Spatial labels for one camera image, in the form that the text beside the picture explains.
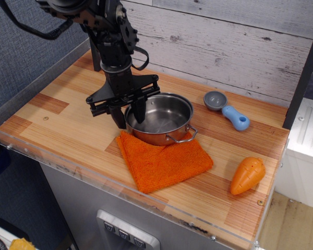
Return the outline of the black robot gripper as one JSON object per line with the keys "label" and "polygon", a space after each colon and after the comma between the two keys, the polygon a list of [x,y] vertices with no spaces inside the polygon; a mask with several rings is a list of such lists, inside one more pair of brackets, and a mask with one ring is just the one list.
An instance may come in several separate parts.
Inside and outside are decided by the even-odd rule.
{"label": "black robot gripper", "polygon": [[150,96],[160,93],[159,77],[156,74],[136,76],[131,65],[108,67],[101,65],[106,80],[104,85],[87,97],[92,115],[111,114],[119,129],[126,129],[126,121],[121,107],[131,105],[138,123],[146,116],[146,101]]}

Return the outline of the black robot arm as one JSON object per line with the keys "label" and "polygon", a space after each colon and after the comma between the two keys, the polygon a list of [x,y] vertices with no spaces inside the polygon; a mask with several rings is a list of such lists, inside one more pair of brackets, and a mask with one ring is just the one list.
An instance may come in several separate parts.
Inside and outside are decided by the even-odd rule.
{"label": "black robot arm", "polygon": [[53,17],[80,24],[89,36],[94,68],[105,74],[105,83],[86,102],[93,116],[108,114],[120,129],[126,128],[121,108],[130,105],[136,120],[145,119],[147,98],[160,93],[155,74],[135,76],[131,56],[140,52],[138,31],[120,1],[38,1]]}

